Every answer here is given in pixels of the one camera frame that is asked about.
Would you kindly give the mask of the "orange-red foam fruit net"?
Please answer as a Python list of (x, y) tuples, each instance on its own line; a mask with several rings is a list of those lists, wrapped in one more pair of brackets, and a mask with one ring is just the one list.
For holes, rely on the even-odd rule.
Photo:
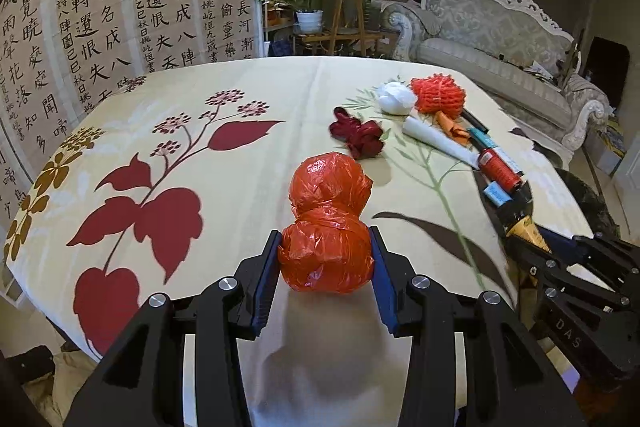
[(421, 114), (442, 112), (452, 119), (461, 116), (466, 93), (450, 75), (434, 74), (412, 78), (410, 89), (416, 95), (416, 110)]

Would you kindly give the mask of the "red cylindrical can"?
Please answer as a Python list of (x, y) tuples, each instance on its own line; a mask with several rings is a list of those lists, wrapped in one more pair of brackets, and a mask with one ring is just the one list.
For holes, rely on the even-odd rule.
[(523, 184), (522, 178), (515, 174), (490, 148), (480, 152), (477, 164), (480, 171), (488, 179), (497, 182), (508, 194), (513, 193)]

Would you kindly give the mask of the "wooden plant stand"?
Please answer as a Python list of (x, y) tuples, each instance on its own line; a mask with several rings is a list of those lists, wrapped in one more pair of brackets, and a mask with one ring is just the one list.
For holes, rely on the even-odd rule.
[(384, 35), (377, 30), (367, 30), (363, 1), (335, 0), (329, 28), (318, 34), (300, 34), (300, 43), (306, 46), (312, 55), (378, 55), (380, 41)]

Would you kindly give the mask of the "white paper tube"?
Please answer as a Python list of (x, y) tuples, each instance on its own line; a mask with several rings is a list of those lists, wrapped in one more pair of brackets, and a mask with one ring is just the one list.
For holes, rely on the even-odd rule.
[(411, 116), (407, 117), (402, 124), (402, 133), (416, 139), (421, 143), (436, 148), (452, 158), (456, 158), (463, 164), (471, 168), (478, 169), (478, 158), (480, 155), (458, 144), (453, 139), (433, 126)]

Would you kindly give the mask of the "dark red cloth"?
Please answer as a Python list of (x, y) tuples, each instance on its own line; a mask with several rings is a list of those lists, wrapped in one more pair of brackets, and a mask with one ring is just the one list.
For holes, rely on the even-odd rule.
[(362, 122), (352, 117), (343, 107), (333, 109), (334, 121), (329, 125), (330, 135), (343, 142), (355, 160), (368, 159), (382, 152), (383, 130), (374, 120)]

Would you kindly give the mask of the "orange crumpled wrapper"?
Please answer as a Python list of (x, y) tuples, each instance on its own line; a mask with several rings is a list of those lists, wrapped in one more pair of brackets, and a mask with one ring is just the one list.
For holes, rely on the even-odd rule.
[(462, 146), (468, 146), (470, 143), (469, 131), (464, 129), (461, 124), (457, 124), (456, 121), (444, 112), (439, 110), (435, 113), (435, 120), (440, 129), (448, 136), (449, 139), (454, 140)]

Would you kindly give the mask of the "black marker tube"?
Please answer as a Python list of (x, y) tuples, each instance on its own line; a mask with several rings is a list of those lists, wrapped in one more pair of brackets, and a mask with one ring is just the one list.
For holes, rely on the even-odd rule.
[(467, 109), (462, 109), (461, 116), (465, 119), (472, 127), (480, 130), (485, 134), (489, 133), (488, 128), (475, 116), (473, 116)]

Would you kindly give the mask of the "black lined trash bin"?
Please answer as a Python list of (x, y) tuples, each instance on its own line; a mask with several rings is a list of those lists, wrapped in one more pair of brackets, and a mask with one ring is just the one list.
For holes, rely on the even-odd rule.
[(620, 227), (608, 212), (604, 198), (573, 173), (560, 168), (556, 168), (555, 171), (573, 195), (593, 234), (600, 233), (620, 239)]

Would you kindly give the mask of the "white crumpled paper ball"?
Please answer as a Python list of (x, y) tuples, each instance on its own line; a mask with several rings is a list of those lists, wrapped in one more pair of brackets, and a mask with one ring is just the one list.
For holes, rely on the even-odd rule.
[(393, 116), (407, 116), (416, 106), (416, 94), (399, 81), (390, 81), (375, 90), (378, 106), (383, 113)]

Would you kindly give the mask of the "floral cream tablecloth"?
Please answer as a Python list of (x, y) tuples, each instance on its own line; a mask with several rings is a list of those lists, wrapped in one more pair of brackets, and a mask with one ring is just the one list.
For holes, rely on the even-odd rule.
[[(360, 162), (361, 213), (387, 248), (453, 293), (499, 291), (515, 305), (506, 259), (475, 171), (402, 133), (376, 88), (450, 76), (465, 108), (524, 171), (534, 221), (593, 236), (551, 162), (455, 70), (364, 58), (261, 58), (157, 72), (102, 102), (42, 165), (1, 254), (27, 296), (93, 359), (155, 293), (198, 295), (294, 221), (288, 188), (308, 157), (346, 146), (334, 108), (383, 129)], [(396, 426), (410, 339), (381, 323), (367, 283), (350, 295), (280, 280), (268, 324), (239, 354), (255, 426)]]

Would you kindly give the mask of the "ornate white grey sofa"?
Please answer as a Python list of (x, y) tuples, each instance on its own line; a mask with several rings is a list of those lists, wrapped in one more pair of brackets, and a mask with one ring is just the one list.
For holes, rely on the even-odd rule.
[(515, 120), (575, 152), (608, 121), (608, 97), (577, 72), (574, 38), (534, 0), (384, 1), (397, 61), (461, 72)]

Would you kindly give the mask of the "teal labelled tube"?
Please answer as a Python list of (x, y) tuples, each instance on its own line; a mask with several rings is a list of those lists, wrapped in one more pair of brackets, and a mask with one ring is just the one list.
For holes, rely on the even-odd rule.
[(491, 139), (491, 137), (487, 133), (480, 131), (480, 129), (477, 129), (475, 127), (469, 128), (468, 132), (470, 138), (473, 139), (477, 144), (480, 144), (480, 148), (482, 150), (490, 148), (515, 174), (521, 176), (524, 173), (523, 169), (503, 150), (502, 147), (497, 145), (496, 142)]

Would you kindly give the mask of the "calligraphy folding screen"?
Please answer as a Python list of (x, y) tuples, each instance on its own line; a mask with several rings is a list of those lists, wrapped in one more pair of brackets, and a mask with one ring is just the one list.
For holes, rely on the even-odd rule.
[(254, 0), (2, 0), (1, 221), (78, 124), (149, 72), (262, 53)]

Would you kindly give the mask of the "orange-red plastic bag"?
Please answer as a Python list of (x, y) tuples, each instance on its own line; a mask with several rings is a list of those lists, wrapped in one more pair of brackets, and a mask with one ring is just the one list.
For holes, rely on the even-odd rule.
[(373, 273), (370, 233), (360, 215), (372, 180), (352, 158), (305, 159), (288, 189), (294, 222), (282, 232), (281, 273), (294, 291), (350, 294)]

